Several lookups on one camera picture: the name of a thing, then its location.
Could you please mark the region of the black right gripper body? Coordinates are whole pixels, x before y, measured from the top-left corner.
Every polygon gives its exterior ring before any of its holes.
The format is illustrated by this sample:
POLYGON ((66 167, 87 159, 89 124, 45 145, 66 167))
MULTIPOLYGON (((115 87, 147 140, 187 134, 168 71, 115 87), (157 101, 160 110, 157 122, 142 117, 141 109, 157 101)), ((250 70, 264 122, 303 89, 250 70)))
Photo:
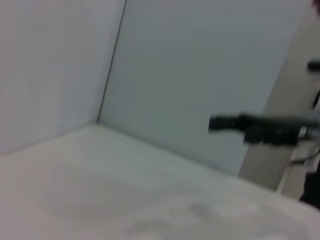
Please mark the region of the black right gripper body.
POLYGON ((248 144, 267 144, 273 146, 296 146, 302 125, 290 118, 262 117, 241 114, 239 129, 248 144))

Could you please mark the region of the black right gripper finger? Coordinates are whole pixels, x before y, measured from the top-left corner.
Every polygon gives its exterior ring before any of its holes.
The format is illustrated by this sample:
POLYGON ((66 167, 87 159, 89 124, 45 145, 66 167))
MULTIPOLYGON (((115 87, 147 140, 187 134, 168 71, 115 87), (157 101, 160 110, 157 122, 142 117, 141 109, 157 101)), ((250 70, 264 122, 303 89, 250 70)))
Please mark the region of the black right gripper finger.
POLYGON ((208 123, 209 131, 239 130, 238 116, 211 116, 208 123))

